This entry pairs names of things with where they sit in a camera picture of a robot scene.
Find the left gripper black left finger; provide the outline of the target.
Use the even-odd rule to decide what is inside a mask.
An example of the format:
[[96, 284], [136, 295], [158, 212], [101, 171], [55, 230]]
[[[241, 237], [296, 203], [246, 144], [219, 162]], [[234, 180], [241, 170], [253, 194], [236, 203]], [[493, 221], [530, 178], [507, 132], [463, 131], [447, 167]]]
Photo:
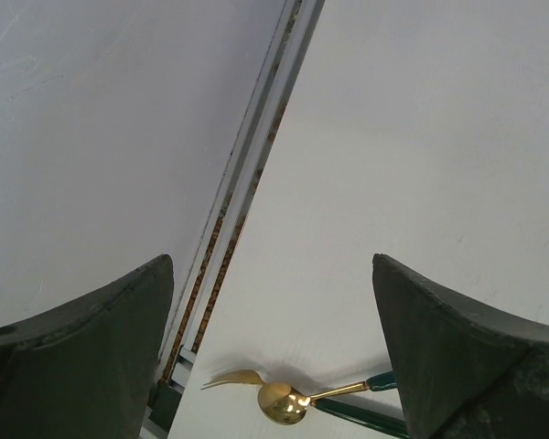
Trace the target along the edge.
[[0, 438], [136, 438], [174, 293], [162, 254], [0, 327]]

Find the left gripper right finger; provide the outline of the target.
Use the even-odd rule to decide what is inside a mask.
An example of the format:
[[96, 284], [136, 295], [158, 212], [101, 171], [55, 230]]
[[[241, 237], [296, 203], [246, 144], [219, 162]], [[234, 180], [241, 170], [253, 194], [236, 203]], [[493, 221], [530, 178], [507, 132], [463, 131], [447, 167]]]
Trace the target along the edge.
[[549, 326], [385, 254], [372, 284], [412, 438], [549, 438]]

